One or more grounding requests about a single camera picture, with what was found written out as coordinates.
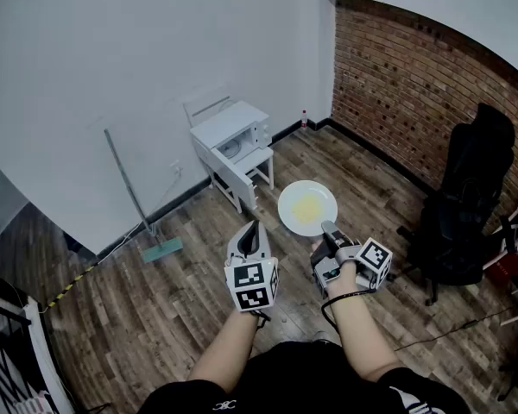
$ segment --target yellow and black tape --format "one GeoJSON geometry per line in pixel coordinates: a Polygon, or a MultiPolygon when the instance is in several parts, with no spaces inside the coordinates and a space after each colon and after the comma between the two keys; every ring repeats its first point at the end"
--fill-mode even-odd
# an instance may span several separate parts
{"type": "Polygon", "coordinates": [[[69,290],[71,290],[71,289],[73,288],[73,286],[74,286],[77,282],[79,282],[81,279],[83,279],[83,278],[85,277],[85,275],[86,275],[86,274],[88,274],[89,272],[91,272],[91,271],[94,269],[94,267],[95,267],[95,266],[91,266],[91,267],[86,268],[86,270],[85,270],[84,272],[82,272],[79,276],[77,276],[75,279],[73,279],[73,280],[71,281],[71,283],[70,283],[67,287],[65,287],[65,288],[63,289],[63,292],[61,292],[60,294],[58,294],[58,295],[55,297],[55,299],[54,299],[52,302],[50,302],[50,303],[46,306],[46,308],[44,309],[44,311],[46,311],[48,308],[52,308],[53,306],[55,306],[55,305],[58,303],[58,301],[60,301],[61,299],[63,299],[63,298],[66,296],[66,294],[69,292],[69,290]]]}

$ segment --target black office chair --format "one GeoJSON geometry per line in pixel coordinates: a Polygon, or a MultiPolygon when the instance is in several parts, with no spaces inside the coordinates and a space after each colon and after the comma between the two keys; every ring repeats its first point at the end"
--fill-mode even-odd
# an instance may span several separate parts
{"type": "Polygon", "coordinates": [[[400,227],[397,233],[411,242],[407,260],[438,284],[469,285],[482,279],[487,260],[483,226],[499,203],[502,179],[512,165],[515,131],[512,122],[487,104],[479,104],[472,124],[452,131],[447,167],[441,187],[430,195],[414,233],[400,227]]]}

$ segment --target cable on floor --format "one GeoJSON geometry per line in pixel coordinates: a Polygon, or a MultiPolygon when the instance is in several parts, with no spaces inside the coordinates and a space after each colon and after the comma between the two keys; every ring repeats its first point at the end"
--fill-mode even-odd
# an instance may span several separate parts
{"type": "Polygon", "coordinates": [[[472,328],[472,327],[478,325],[480,322],[482,322],[482,321],[484,321],[486,319],[489,319],[489,318],[495,317],[495,316],[499,316],[500,314],[504,313],[505,311],[512,310],[513,308],[514,308],[514,306],[511,305],[508,308],[505,308],[504,310],[500,310],[497,313],[493,313],[493,314],[490,314],[490,315],[488,315],[486,317],[482,317],[481,319],[473,319],[473,320],[471,320],[471,321],[469,321],[467,323],[463,323],[460,327],[458,327],[456,329],[451,329],[450,331],[447,331],[446,333],[444,333],[442,335],[432,337],[431,339],[424,339],[424,340],[421,340],[421,341],[411,342],[408,345],[403,345],[402,347],[394,349],[394,351],[401,351],[402,349],[412,347],[413,345],[417,345],[419,343],[427,343],[427,342],[437,341],[438,339],[441,339],[442,337],[446,337],[446,336],[451,335],[453,333],[456,333],[457,331],[460,331],[462,329],[472,328]]]}

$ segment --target person's arm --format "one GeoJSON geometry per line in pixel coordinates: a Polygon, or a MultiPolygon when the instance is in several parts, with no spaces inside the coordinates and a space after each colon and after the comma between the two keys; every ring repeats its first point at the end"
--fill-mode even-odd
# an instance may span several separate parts
{"type": "MultiPolygon", "coordinates": [[[[338,279],[328,283],[328,297],[358,291],[355,262],[345,262],[338,279]]],[[[403,367],[370,315],[361,296],[341,299],[331,305],[345,356],[357,374],[377,382],[387,371],[403,367]]]]}
{"type": "Polygon", "coordinates": [[[208,380],[232,392],[248,362],[256,335],[258,316],[234,310],[194,365],[188,380],[208,380]]]}

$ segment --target white logo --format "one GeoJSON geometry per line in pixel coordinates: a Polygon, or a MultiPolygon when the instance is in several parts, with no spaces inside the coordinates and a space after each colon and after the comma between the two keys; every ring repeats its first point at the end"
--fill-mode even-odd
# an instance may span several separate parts
{"type": "Polygon", "coordinates": [[[236,400],[227,400],[226,402],[223,402],[222,404],[216,404],[213,408],[214,411],[221,411],[221,410],[233,410],[236,408],[236,400]]]}

